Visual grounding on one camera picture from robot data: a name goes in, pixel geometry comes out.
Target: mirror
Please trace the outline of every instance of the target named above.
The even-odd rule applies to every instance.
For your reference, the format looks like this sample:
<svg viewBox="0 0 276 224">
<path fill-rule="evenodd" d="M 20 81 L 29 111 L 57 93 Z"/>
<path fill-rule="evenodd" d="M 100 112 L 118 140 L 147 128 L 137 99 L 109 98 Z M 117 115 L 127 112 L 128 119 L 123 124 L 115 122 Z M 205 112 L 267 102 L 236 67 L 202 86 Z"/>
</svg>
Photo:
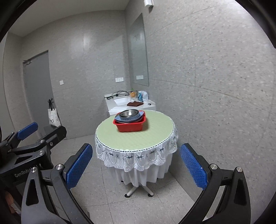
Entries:
<svg viewBox="0 0 276 224">
<path fill-rule="evenodd" d="M 136 84 L 149 86 L 148 59 L 143 14 L 134 21 L 128 33 L 129 73 Z"/>
</svg>

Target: brown towel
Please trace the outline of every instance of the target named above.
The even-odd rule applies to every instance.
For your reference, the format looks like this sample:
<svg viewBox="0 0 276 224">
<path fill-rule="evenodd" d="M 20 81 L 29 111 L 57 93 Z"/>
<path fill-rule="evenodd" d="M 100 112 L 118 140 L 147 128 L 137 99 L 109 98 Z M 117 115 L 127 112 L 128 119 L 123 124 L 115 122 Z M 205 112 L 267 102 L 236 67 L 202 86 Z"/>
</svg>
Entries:
<svg viewBox="0 0 276 224">
<path fill-rule="evenodd" d="M 134 101 L 134 102 L 130 102 L 127 104 L 127 106 L 141 106 L 143 105 L 142 102 L 137 102 L 137 101 Z"/>
</svg>

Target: gray wall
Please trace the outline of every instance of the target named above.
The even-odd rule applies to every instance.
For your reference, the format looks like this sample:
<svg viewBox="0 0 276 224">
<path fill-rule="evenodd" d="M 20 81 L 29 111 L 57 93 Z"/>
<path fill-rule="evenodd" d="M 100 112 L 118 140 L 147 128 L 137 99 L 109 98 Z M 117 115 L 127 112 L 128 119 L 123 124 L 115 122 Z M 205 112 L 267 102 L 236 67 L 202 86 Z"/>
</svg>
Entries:
<svg viewBox="0 0 276 224">
<path fill-rule="evenodd" d="M 244 169 L 255 221 L 276 185 L 276 49 L 234 0 L 155 0 L 150 13 L 130 0 L 127 30 L 141 12 L 150 86 L 131 80 L 131 87 L 147 90 L 174 120 L 179 146 L 190 143 L 223 169 Z M 177 153 L 170 171 L 196 200 L 201 189 Z"/>
<path fill-rule="evenodd" d="M 14 131 L 14 126 L 7 106 L 3 82 L 3 54 L 6 37 L 7 36 L 0 42 L 0 126 L 2 130 L 2 139 L 6 138 L 7 135 Z"/>
<path fill-rule="evenodd" d="M 31 123 L 23 96 L 20 58 L 22 37 L 8 33 L 3 59 L 3 79 L 7 105 L 15 130 L 22 129 Z M 35 143 L 37 135 L 26 138 L 21 145 Z"/>
<path fill-rule="evenodd" d="M 49 23 L 23 38 L 21 62 L 46 50 L 67 138 L 94 134 L 108 116 L 104 95 L 130 89 L 124 11 L 89 12 Z M 116 83 L 116 77 L 124 82 Z"/>
</svg>

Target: metal screw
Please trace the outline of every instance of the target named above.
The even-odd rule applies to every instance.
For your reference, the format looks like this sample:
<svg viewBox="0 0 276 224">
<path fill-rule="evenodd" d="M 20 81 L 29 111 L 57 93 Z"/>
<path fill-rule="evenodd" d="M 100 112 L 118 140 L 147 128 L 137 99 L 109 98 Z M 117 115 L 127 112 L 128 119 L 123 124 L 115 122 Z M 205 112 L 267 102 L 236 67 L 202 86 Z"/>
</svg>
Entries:
<svg viewBox="0 0 276 224">
<path fill-rule="evenodd" d="M 238 171 L 238 172 L 242 172 L 242 168 L 238 166 L 238 167 L 237 167 L 237 171 Z"/>
<path fill-rule="evenodd" d="M 34 172 L 36 172 L 36 171 L 37 171 L 37 168 L 36 168 L 36 167 L 31 168 L 31 172 L 32 172 L 32 173 L 34 173 Z"/>
<path fill-rule="evenodd" d="M 39 151 L 39 153 L 38 153 L 38 154 L 41 156 L 41 155 L 43 155 L 43 154 L 44 154 L 44 152 L 45 152 L 44 150 L 41 150 L 41 151 Z"/>
<path fill-rule="evenodd" d="M 62 164 L 57 164 L 57 165 L 55 166 L 55 168 L 56 168 L 57 170 L 61 170 L 61 169 L 63 168 L 63 165 L 62 165 Z"/>
<path fill-rule="evenodd" d="M 211 164 L 210 167 L 211 167 L 212 170 L 216 170 L 217 169 L 217 165 L 216 164 Z"/>
</svg>

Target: white sink counter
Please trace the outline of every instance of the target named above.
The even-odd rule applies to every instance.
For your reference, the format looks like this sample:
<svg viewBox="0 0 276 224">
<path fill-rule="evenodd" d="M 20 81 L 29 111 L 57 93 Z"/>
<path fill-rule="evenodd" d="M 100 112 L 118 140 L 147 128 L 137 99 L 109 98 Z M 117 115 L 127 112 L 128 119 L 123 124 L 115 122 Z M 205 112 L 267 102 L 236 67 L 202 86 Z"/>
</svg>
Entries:
<svg viewBox="0 0 276 224">
<path fill-rule="evenodd" d="M 110 114 L 110 116 L 112 115 L 115 115 L 118 112 L 110 112 L 111 109 L 113 109 L 114 107 L 120 109 L 121 108 L 121 111 L 124 111 L 124 110 L 129 110 L 129 109 L 137 109 L 137 110 L 156 110 L 156 107 L 155 107 L 155 102 L 149 100 L 148 103 L 150 103 L 151 105 L 148 105 L 148 103 L 144 103 L 143 105 L 141 106 L 127 106 L 127 103 L 126 104 L 123 104 L 123 105 L 117 105 L 116 102 L 114 101 L 115 99 L 120 99 L 120 98 L 125 98 L 125 97 L 129 97 L 129 96 L 121 96 L 121 97 L 114 97 L 110 100 L 108 100 L 107 98 L 105 98 L 105 102 L 107 104 L 107 108 L 108 108 L 108 112 Z M 137 98 L 131 98 L 131 102 L 134 102 L 134 101 L 138 101 Z"/>
</svg>

